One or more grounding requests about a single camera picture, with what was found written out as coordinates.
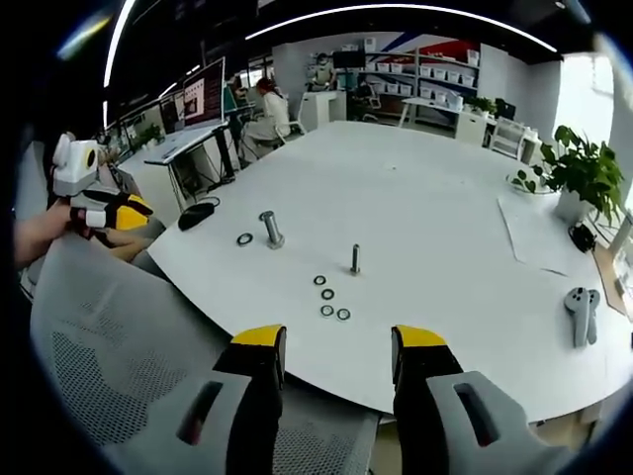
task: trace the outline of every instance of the woman in white coat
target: woman in white coat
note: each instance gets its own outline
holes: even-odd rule
[[[275,83],[262,77],[255,87],[264,98],[264,117],[247,123],[242,131],[241,157],[248,163],[263,156],[264,151],[258,150],[261,144],[278,139],[278,133],[283,137],[290,133],[288,101],[275,87]]]

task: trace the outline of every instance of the green plant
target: green plant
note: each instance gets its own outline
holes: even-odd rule
[[[487,97],[465,97],[464,102],[475,111],[490,112],[491,114],[497,111],[497,104]]]
[[[157,142],[162,141],[162,133],[160,131],[160,127],[156,124],[152,124],[147,129],[138,134],[138,136],[133,140],[134,148],[139,149],[146,143],[150,142],[152,139],[156,139]]]
[[[587,138],[581,139],[566,126],[556,130],[554,139],[556,153],[551,145],[543,143],[543,167],[533,165],[534,174],[543,177],[552,191],[576,191],[581,200],[594,205],[611,223],[613,212],[620,205],[623,180],[613,150],[604,142],[598,146]],[[528,179],[524,170],[516,173],[512,183],[531,193],[536,191],[536,183]]]

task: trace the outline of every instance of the computer monitor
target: computer monitor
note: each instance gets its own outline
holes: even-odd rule
[[[353,67],[365,67],[365,51],[360,49],[358,51],[335,51],[332,55],[332,61],[334,67],[353,68]]]
[[[495,99],[495,104],[497,105],[497,113],[495,114],[495,117],[504,117],[510,121],[514,120],[514,115],[516,114],[515,106],[508,104],[499,97]]]
[[[185,126],[220,119],[225,121],[225,59],[222,57],[188,77],[185,91]]]
[[[230,90],[230,87],[225,86],[225,113],[232,112],[237,109],[237,102],[235,101],[235,96],[233,96],[233,91]]]

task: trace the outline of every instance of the shelf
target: shelf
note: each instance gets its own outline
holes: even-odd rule
[[[365,74],[389,74],[390,76],[403,76],[403,77],[413,77],[415,78],[415,74],[407,73],[407,72],[380,72],[380,71],[365,71]]]
[[[446,79],[436,79],[434,77],[419,77],[420,81],[430,81],[430,82],[439,82],[441,84],[450,84],[451,86],[463,87],[464,89],[470,89],[471,91],[477,91],[475,86],[467,86],[465,84],[460,84],[459,82],[451,82]]]
[[[415,57],[415,53],[411,52],[367,52],[365,51],[366,56],[405,56],[405,57]]]
[[[478,66],[472,66],[468,62],[462,62],[462,61],[458,61],[458,60],[455,60],[455,59],[446,59],[445,57],[430,56],[428,54],[421,54],[419,56],[419,58],[420,59],[434,59],[436,61],[446,62],[448,64],[455,64],[456,66],[470,67],[471,69],[479,69]]]
[[[405,94],[396,94],[395,92],[379,92],[378,94],[380,94],[381,96],[396,96],[396,97],[405,97],[405,98],[410,98],[410,97],[415,97],[413,95],[405,95]]]

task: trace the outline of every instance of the ceiling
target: ceiling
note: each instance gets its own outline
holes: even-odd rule
[[[111,84],[103,90],[105,62],[115,22],[88,42],[63,66],[57,82],[64,85],[67,116],[82,129],[96,130],[102,123],[101,104],[108,100],[110,120],[130,108],[134,99],[157,97],[167,86],[181,79],[201,62],[201,41],[208,55],[225,52],[229,69],[245,67],[247,59],[270,51],[271,47],[309,38],[359,31],[409,31],[471,40],[507,50],[536,63],[559,58],[524,37],[488,23],[461,16],[399,8],[363,10],[321,16],[267,33],[249,42],[253,32],[316,11],[349,5],[376,3],[366,0],[265,0],[256,16],[256,0],[206,0],[211,6],[191,13],[193,4],[204,0],[136,0],[117,50]],[[86,7],[72,0],[75,20],[88,7],[118,12],[123,0],[101,0]],[[439,0],[412,2],[438,5],[475,13],[514,26],[554,46],[560,53],[590,49],[590,31],[577,23],[553,0]]]

